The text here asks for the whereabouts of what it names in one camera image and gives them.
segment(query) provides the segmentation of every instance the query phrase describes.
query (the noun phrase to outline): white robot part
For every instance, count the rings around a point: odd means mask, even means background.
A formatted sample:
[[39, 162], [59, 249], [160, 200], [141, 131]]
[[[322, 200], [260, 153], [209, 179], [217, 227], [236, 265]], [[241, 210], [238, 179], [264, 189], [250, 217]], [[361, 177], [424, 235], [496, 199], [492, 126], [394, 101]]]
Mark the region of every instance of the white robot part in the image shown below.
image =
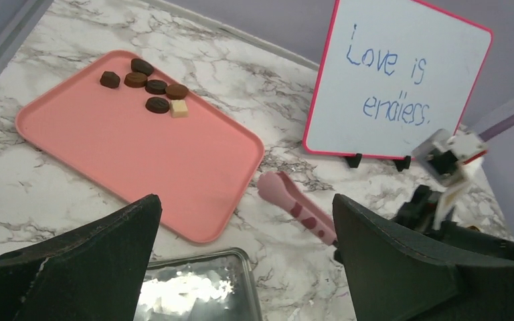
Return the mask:
[[440, 229], [442, 220], [470, 189], [486, 152], [487, 144], [469, 130], [460, 131], [456, 136], [438, 130], [413, 150], [413, 157], [446, 187], [436, 205], [435, 230]]

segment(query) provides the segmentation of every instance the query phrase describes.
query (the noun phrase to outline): pink tray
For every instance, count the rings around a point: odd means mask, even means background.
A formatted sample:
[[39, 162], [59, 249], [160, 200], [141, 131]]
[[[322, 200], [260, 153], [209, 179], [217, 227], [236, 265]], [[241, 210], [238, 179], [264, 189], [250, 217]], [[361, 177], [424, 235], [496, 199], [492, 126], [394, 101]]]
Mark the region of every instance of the pink tray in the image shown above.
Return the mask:
[[[194, 243], [225, 229], [264, 154], [261, 140], [194, 93], [187, 118], [145, 108], [144, 88], [123, 84], [127, 51], [112, 51], [20, 110], [24, 139], [125, 201], [156, 194], [161, 223]], [[106, 70], [118, 89], [99, 84]], [[149, 79], [174, 84], [159, 70]]]

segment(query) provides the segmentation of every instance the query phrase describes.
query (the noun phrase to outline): metal tray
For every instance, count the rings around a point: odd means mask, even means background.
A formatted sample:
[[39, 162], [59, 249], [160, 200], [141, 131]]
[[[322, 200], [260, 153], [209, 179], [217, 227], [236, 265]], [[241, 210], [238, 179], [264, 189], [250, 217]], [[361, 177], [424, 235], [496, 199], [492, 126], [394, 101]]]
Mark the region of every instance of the metal tray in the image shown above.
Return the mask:
[[239, 248], [151, 262], [134, 321], [261, 321], [249, 257]]

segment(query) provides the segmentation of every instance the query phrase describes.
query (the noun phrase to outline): square white chocolate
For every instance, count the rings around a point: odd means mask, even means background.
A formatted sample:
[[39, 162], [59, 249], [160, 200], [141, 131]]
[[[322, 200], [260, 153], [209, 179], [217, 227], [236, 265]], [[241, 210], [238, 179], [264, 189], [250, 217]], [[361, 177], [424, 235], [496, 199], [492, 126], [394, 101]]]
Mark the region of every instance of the square white chocolate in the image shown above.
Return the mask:
[[188, 117], [188, 107], [184, 100], [171, 100], [170, 115], [173, 118]]

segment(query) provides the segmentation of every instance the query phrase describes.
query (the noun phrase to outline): dark chocolate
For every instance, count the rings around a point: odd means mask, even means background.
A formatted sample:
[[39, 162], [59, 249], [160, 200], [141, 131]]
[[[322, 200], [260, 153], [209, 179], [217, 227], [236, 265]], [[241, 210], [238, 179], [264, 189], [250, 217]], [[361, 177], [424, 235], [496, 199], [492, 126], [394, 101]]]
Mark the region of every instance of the dark chocolate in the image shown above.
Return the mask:
[[150, 76], [155, 72], [154, 67], [145, 60], [135, 58], [131, 60], [131, 70]]
[[167, 83], [157, 79], [149, 80], [145, 86], [145, 90], [153, 95], [164, 95], [167, 92], [166, 89]]
[[111, 89], [119, 87], [120, 82], [121, 78], [119, 78], [119, 76], [114, 72], [103, 72], [101, 79], [99, 79], [101, 86]]
[[188, 95], [188, 88], [181, 84], [169, 85], [166, 89], [167, 97], [172, 100], [182, 100]]
[[147, 107], [149, 112], [164, 114], [170, 110], [170, 103], [168, 103], [168, 100], [161, 97], [150, 97], [147, 100], [145, 107]]
[[147, 84], [147, 75], [140, 72], [131, 72], [125, 76], [124, 83], [131, 88], [145, 87]]

